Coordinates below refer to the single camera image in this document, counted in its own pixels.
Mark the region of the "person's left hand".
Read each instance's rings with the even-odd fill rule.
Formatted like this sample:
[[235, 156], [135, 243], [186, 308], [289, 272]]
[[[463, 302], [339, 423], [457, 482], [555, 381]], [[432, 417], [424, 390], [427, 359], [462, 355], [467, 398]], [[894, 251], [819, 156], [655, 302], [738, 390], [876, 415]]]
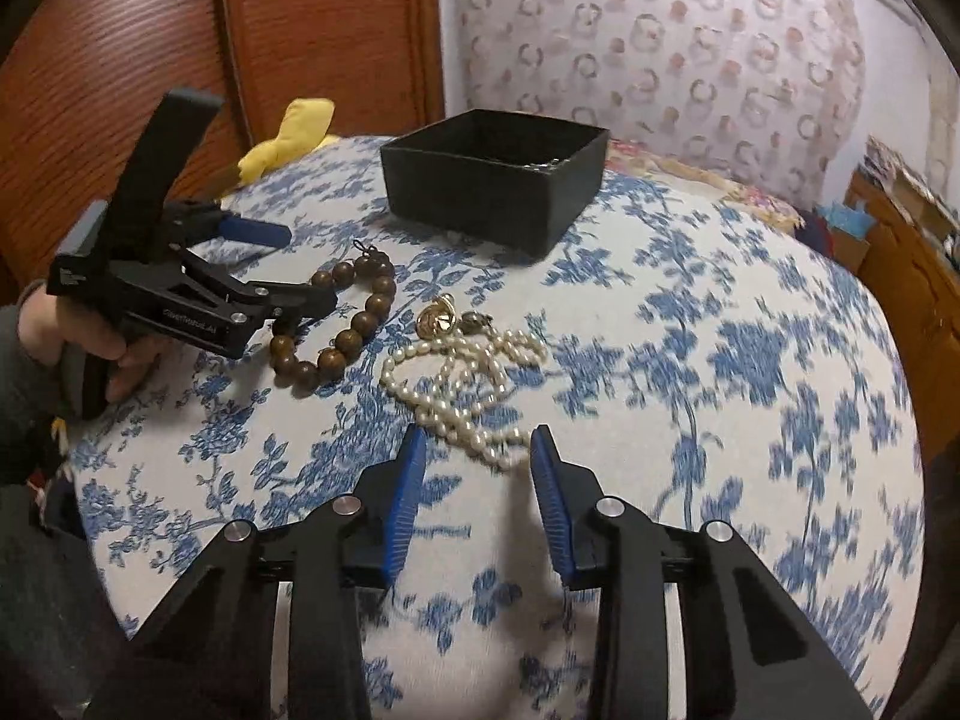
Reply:
[[116, 367], [106, 385], [106, 400], [119, 403], [135, 392], [164, 353], [174, 346], [160, 335], [127, 343], [116, 328], [84, 305], [44, 288], [32, 291], [20, 307], [18, 338], [28, 356], [44, 366], [60, 361], [65, 344], [76, 344]]

